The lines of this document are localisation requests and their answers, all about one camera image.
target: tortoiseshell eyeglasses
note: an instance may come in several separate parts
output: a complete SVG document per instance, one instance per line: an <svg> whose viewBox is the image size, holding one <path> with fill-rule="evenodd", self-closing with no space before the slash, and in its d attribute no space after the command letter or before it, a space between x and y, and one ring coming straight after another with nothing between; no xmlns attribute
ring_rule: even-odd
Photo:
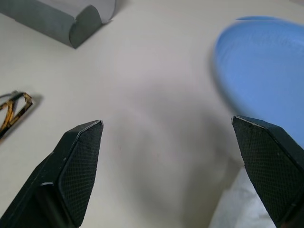
<svg viewBox="0 0 304 228"><path fill-rule="evenodd" d="M5 94L0 98L7 97L7 101L0 104L0 112L7 108L7 112L0 128L0 139L4 134L23 116L23 114L33 105L32 98L24 92L14 91L11 94ZM25 99L25 105L15 114L19 99Z"/></svg>

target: eyeglasses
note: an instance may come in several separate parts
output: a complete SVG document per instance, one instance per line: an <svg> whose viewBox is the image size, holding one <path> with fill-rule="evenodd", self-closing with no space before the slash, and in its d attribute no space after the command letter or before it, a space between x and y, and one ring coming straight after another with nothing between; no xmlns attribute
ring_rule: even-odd
<svg viewBox="0 0 304 228"><path fill-rule="evenodd" d="M23 116L23 114L33 105L32 97L24 92L14 91L11 94L5 94L0 98L9 97L8 100L0 104L0 111L7 107L7 112L2 126L0 127L0 139L4 134ZM25 105L15 114L19 99L25 99Z"/></svg>

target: white table surface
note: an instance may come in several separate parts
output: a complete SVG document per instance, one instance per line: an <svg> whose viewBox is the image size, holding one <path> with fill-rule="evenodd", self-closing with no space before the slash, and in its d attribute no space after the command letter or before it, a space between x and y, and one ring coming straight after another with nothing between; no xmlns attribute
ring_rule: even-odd
<svg viewBox="0 0 304 228"><path fill-rule="evenodd" d="M0 15L0 94L42 97L0 145L0 215L65 131L102 119L82 227L208 227L242 164L210 55L246 15L304 23L288 0L126 0L74 50Z"/></svg>

